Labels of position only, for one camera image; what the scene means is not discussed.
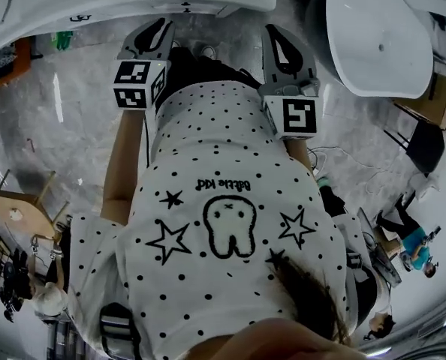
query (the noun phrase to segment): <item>star print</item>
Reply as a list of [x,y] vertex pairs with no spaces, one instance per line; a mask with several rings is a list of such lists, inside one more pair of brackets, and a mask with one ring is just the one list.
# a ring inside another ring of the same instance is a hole
[[191,254],[191,251],[182,243],[183,235],[185,234],[188,225],[190,225],[189,223],[176,231],[170,231],[162,220],[159,221],[159,224],[161,227],[161,238],[150,241],[146,243],[146,245],[161,248],[161,255],[163,256],[161,264],[163,266],[174,251]]
[[301,249],[301,246],[304,243],[302,236],[307,233],[316,232],[315,229],[308,228],[307,226],[303,225],[304,212],[305,209],[303,208],[301,212],[294,219],[280,212],[280,215],[282,216],[283,221],[286,224],[286,229],[278,237],[278,239],[283,239],[285,237],[293,237],[298,245],[298,248]]
[[283,253],[285,250],[282,250],[278,253],[274,253],[273,249],[270,248],[270,258],[265,260],[266,263],[272,263],[275,267],[275,271],[278,271],[278,265],[283,260]]
[[168,203],[168,209],[170,209],[172,206],[180,206],[183,204],[183,201],[178,199],[178,196],[182,193],[182,190],[178,192],[177,194],[172,195],[170,192],[166,191],[166,195],[168,196],[164,200],[160,200],[160,203]]

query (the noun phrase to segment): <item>cardboard box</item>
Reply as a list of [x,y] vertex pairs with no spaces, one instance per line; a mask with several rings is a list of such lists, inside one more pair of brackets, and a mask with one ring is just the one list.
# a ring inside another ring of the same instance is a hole
[[375,236],[376,241],[383,247],[385,253],[388,255],[388,258],[391,258],[393,255],[397,255],[401,252],[402,245],[400,244],[400,241],[397,238],[388,240],[380,226],[373,229],[373,235]]
[[393,102],[417,117],[446,129],[446,64],[435,60],[433,75],[422,97],[394,98]]

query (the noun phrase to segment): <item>dark hair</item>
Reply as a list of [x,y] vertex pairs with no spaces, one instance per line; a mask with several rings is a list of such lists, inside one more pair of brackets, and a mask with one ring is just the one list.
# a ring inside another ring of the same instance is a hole
[[295,320],[323,338],[347,344],[348,331],[329,287],[290,260],[276,260],[276,268],[276,276],[297,309]]
[[393,321],[393,317],[391,315],[388,315],[383,320],[383,328],[379,329],[378,331],[368,332],[368,335],[365,336],[364,339],[370,340],[370,338],[371,338],[370,336],[374,336],[376,339],[382,339],[390,334],[394,325],[395,325],[395,322]]
[[27,274],[19,274],[14,282],[14,292],[20,298],[31,300],[31,287],[29,286],[29,276]]
[[425,274],[425,276],[427,276],[429,279],[431,279],[436,273],[436,265],[432,264],[432,268],[429,269],[428,271],[425,269],[425,271],[423,271],[423,273]]

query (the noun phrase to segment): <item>floor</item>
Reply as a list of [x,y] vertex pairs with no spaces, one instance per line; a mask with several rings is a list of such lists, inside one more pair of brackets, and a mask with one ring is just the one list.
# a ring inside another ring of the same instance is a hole
[[[224,19],[203,15],[171,18],[182,45],[210,44],[223,62],[245,68],[263,81],[262,25],[278,23],[306,41],[304,2],[278,0],[273,12],[240,10]],[[53,48],[49,35],[38,36],[38,50],[44,57],[32,62],[24,76],[0,88],[0,177],[11,169],[7,190],[38,193],[49,172],[55,170],[56,180],[44,200],[50,215],[66,200],[71,202],[71,212],[100,209],[120,116],[105,90],[110,84],[111,61],[125,36],[148,20],[139,16],[82,27],[64,52]],[[350,212],[362,207],[373,218],[380,209],[390,207],[416,173],[405,152],[382,129],[387,126],[410,136],[413,119],[388,99],[354,96],[320,64],[318,77],[324,118],[319,135],[309,141],[318,157],[318,176],[330,177]],[[8,235],[4,226],[0,233]],[[27,240],[15,237],[28,247]]]

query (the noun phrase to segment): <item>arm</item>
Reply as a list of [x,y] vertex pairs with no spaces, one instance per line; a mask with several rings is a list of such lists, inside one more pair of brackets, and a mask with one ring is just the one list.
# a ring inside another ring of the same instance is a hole
[[111,152],[103,189],[101,217],[126,225],[138,181],[143,111],[124,111]]
[[417,249],[415,249],[413,254],[411,255],[411,261],[415,261],[418,259],[418,254],[420,253],[421,248],[423,248],[424,246],[424,244],[418,245]]
[[308,156],[308,150],[306,148],[305,140],[285,140],[286,150],[288,154],[295,160],[298,160],[303,164],[313,176],[312,163]]
[[61,265],[61,257],[57,256],[55,258],[56,261],[56,274],[58,275],[58,282],[56,283],[56,286],[59,290],[63,290],[65,286],[65,274],[63,272],[63,267]]

